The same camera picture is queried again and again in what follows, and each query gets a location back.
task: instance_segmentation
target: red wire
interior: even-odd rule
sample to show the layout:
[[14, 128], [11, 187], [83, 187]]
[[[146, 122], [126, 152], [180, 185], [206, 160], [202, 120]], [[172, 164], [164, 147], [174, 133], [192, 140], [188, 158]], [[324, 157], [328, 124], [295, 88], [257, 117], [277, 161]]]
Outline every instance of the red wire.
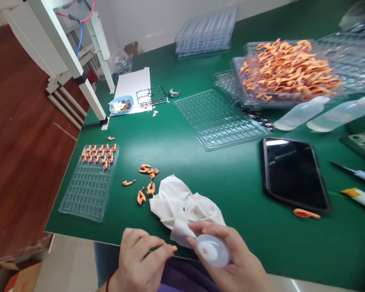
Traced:
[[69, 18], [69, 15], [57, 12], [57, 15]]
[[[95, 3], [96, 3], [96, 0], [93, 0], [92, 10], [90, 11], [89, 16], [86, 19], [82, 19], [81, 22], [87, 22], [88, 20], [90, 20], [90, 17], [92, 16], [92, 13], [94, 10]], [[67, 15], [67, 14], [57, 12], [57, 15], [69, 18], [69, 15]]]
[[93, 10], [94, 10], [94, 4], [96, 3], [96, 0], [93, 0], [92, 10], [89, 13], [89, 16], [86, 19], [83, 19], [81, 22], [87, 22], [90, 20], [90, 17], [92, 16]]

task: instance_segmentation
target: red bracelet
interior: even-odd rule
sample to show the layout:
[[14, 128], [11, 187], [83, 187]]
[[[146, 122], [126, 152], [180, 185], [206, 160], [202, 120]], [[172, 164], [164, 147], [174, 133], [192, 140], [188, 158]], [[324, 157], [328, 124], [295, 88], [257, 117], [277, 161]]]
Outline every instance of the red bracelet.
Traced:
[[108, 292], [108, 285], [110, 283], [110, 280], [111, 280], [112, 275], [113, 275], [113, 273], [108, 276], [107, 284], [105, 285], [105, 292]]

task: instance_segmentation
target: green board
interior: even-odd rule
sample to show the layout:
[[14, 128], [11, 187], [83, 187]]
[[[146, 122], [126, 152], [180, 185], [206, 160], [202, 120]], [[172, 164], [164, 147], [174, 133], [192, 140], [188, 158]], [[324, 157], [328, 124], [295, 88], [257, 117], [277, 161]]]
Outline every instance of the green board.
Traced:
[[[226, 53], [177, 60], [174, 45], [168, 45], [136, 56], [134, 70], [150, 67], [152, 86], [182, 90], [179, 98], [188, 97], [211, 89], [212, 75], [228, 70], [231, 58], [243, 56], [246, 42], [278, 37], [321, 38], [338, 30], [342, 15], [352, 3], [300, 0], [237, 22], [232, 49]], [[108, 112], [107, 103], [113, 95], [105, 82], [98, 85], [96, 94]], [[161, 179], [175, 174], [192, 192], [214, 201], [226, 224], [240, 232], [268, 273], [365, 291], [365, 207], [350, 198], [331, 195], [333, 210], [322, 219], [297, 218], [291, 206], [268, 198], [262, 191], [259, 141], [206, 151], [172, 102], [156, 109], [159, 113], [155, 117], [147, 112], [113, 117], [106, 131], [89, 127], [81, 132], [47, 222], [47, 232], [120, 244], [123, 230], [132, 227], [170, 242], [170, 231], [151, 213], [149, 204], [141, 207], [136, 202], [138, 190], [148, 183], [148, 176], [139, 174], [138, 167], [148, 163], [162, 171], [154, 179], [156, 192]], [[285, 112], [264, 111], [272, 120]], [[85, 124], [97, 121], [90, 111]], [[346, 135], [344, 127], [329, 133], [312, 133], [305, 125], [289, 133], [271, 134], [312, 143], [329, 191], [338, 193], [351, 187], [365, 191], [365, 182], [329, 163], [334, 160], [365, 171], [365, 161], [339, 142]], [[106, 136], [116, 137], [120, 155], [104, 222], [58, 212], [83, 145], [105, 144]], [[133, 179], [137, 182], [132, 186], [122, 186], [122, 181]], [[195, 259], [191, 250], [182, 247], [176, 255]]]

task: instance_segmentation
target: person's right hand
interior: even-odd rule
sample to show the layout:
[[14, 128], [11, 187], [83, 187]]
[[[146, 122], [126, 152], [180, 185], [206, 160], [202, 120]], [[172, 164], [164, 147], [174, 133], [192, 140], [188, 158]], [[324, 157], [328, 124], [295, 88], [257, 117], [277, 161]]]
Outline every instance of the person's right hand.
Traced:
[[222, 292], [272, 291], [268, 275], [260, 260], [249, 251], [246, 243], [234, 228], [202, 221], [192, 222], [189, 227], [195, 233], [212, 235], [226, 243], [230, 251], [231, 263], [223, 268], [216, 268], [207, 264], [201, 257], [196, 240], [192, 237], [187, 238], [196, 255]]

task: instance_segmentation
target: black phone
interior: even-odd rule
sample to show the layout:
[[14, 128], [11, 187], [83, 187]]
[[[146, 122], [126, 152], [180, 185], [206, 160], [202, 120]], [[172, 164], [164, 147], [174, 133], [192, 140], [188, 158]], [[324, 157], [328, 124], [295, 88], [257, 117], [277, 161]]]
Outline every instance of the black phone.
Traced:
[[268, 137], [261, 141], [261, 152], [266, 194], [308, 211], [325, 212], [331, 209], [311, 144]]

